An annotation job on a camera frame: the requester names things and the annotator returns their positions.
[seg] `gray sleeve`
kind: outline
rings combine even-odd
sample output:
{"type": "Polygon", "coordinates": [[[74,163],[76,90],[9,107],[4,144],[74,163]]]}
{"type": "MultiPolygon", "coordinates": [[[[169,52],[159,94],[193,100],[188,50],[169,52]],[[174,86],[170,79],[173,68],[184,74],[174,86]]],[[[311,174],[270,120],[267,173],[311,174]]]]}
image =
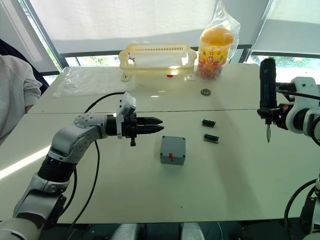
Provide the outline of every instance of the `gray sleeve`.
{"type": "Polygon", "coordinates": [[[24,106],[28,107],[34,105],[40,98],[40,87],[42,83],[37,81],[31,66],[27,68],[25,80],[23,82],[24,106]]]}

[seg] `white table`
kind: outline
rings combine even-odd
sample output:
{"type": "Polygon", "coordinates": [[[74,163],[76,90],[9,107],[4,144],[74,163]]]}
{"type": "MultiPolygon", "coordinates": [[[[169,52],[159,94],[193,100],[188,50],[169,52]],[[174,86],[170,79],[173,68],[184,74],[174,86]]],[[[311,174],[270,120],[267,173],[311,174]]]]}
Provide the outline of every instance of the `white table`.
{"type": "MultiPolygon", "coordinates": [[[[128,139],[99,140],[100,172],[93,197],[79,223],[232,221],[282,218],[292,193],[315,178],[320,149],[303,135],[275,126],[271,142],[255,110],[139,113],[163,120],[164,130],[128,139]],[[202,119],[216,121],[214,128],[202,119]],[[220,143],[203,135],[220,136],[220,143]],[[160,163],[162,135],[186,137],[184,166],[160,163]]],[[[0,147],[0,169],[50,145],[76,114],[27,114],[0,147]]],[[[13,208],[37,172],[41,159],[0,180],[0,220],[13,208]]],[[[70,223],[89,195],[97,153],[92,145],[78,164],[78,187],[68,211],[70,223]]],[[[70,196],[72,183],[66,196],[70,196]]],[[[294,202],[298,217],[306,192],[294,202]]]]}
{"type": "MultiPolygon", "coordinates": [[[[106,71],[117,70],[116,67],[105,68],[106,71]]],[[[94,76],[97,71],[100,74],[101,71],[95,67],[86,69],[87,76],[94,76]]],[[[68,68],[57,77],[30,113],[82,113],[92,102],[103,96],[103,94],[96,94],[54,97],[53,94],[65,78],[67,70],[68,68]]],[[[259,66],[242,63],[226,65],[219,80],[207,80],[197,76],[195,81],[185,81],[181,75],[172,78],[140,75],[136,76],[135,90],[129,92],[136,98],[137,112],[258,109],[259,66]],[[210,89],[211,96],[201,95],[200,91],[203,88],[210,89]]],[[[281,95],[278,97],[279,100],[284,99],[281,95]]],[[[108,100],[97,104],[93,111],[99,113],[115,111],[119,99],[120,96],[109,97],[108,100]]]]}

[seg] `robotic arm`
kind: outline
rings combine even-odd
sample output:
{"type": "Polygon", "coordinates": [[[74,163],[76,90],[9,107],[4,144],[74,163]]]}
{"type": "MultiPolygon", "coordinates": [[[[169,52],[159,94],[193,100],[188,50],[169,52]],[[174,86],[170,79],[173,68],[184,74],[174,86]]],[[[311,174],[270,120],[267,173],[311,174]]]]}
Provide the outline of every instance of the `robotic arm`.
{"type": "MultiPolygon", "coordinates": [[[[276,87],[276,63],[272,58],[260,65],[260,109],[257,113],[267,124],[266,137],[270,141],[270,124],[297,134],[305,134],[320,146],[320,91],[311,77],[296,77],[291,83],[276,87]],[[276,92],[284,94],[289,103],[277,106],[276,92]]],[[[320,178],[315,182],[316,197],[308,196],[301,211],[302,230],[309,234],[305,240],[320,239],[320,178]]]]}
{"type": "Polygon", "coordinates": [[[108,136],[131,138],[135,146],[138,134],[151,134],[164,127],[155,117],[137,117],[136,99],[127,92],[120,100],[117,115],[80,114],[74,122],[59,130],[39,171],[13,211],[13,218],[0,223],[0,240],[36,240],[44,227],[54,226],[60,217],[70,176],[92,142],[108,136]]]}

